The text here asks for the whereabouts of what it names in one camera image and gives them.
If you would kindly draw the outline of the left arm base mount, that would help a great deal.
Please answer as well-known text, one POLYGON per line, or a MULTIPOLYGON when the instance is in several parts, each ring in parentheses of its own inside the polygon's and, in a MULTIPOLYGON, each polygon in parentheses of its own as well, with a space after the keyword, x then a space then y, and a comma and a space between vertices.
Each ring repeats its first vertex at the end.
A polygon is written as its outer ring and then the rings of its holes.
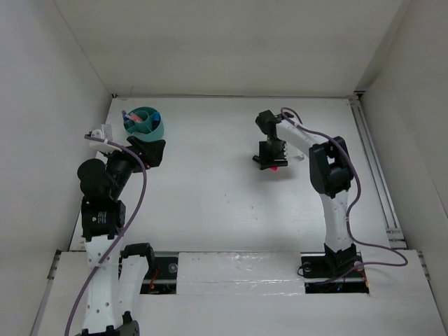
POLYGON ((177 254, 157 255, 155 266, 143 279, 140 294, 173 295, 176 294, 179 256, 177 254))

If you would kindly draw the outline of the blue cap black highlighter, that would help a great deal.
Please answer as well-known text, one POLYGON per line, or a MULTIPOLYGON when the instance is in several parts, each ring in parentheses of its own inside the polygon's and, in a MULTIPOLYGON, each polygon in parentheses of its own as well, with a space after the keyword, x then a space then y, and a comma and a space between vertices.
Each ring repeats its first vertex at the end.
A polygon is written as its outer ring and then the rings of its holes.
POLYGON ((158 111, 155 111, 153 113, 153 120, 152 120, 152 129, 156 130, 161 122, 161 117, 160 117, 160 113, 158 111))

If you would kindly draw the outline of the red fineliner pen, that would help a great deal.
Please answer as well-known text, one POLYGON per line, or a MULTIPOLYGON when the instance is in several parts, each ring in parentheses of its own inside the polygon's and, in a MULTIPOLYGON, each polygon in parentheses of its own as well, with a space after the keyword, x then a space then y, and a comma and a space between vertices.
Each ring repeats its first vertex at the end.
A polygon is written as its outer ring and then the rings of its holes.
POLYGON ((135 113, 130 113, 127 117, 132 120, 134 123, 142 123, 143 120, 135 113))

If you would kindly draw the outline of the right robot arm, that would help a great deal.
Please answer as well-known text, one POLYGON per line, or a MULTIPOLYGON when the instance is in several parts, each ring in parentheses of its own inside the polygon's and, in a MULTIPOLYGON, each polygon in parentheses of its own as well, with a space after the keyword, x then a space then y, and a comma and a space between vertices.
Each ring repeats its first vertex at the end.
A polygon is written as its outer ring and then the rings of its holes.
POLYGON ((360 260, 347 229, 349 189, 354 173, 349 166, 345 140, 336 136, 320 142, 317 133, 300 129, 301 120, 289 108, 278 115, 263 111, 255 123, 267 139, 259 143, 253 161, 261 170, 276 169, 288 165, 289 148, 293 148, 294 155, 307 156, 311 185, 323 205, 324 254, 302 256, 297 272, 306 279, 343 275, 360 260))

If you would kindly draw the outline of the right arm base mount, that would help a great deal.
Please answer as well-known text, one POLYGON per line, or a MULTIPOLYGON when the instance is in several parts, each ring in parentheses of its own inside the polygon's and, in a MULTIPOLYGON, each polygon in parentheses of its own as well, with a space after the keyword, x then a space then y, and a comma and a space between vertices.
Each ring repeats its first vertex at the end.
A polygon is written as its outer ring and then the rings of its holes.
POLYGON ((369 294, 368 280, 363 269, 354 269, 358 260, 341 267, 329 266, 323 255, 306 255, 297 269, 297 275, 304 279, 306 294, 369 294))

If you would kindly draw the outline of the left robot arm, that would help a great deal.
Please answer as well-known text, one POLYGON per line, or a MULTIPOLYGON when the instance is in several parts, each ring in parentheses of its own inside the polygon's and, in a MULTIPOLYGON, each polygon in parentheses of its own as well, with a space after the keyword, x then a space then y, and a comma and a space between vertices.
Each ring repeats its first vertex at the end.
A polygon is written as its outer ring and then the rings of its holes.
POLYGON ((143 280, 158 273, 149 243, 124 245, 124 234, 136 217, 125 217, 119 197, 133 173, 145 174, 162 162, 165 140, 144 142, 135 136, 121 146, 90 136, 107 161, 89 159, 78 168, 82 238, 90 274, 76 298, 87 298, 81 335, 139 335, 134 310, 143 280))

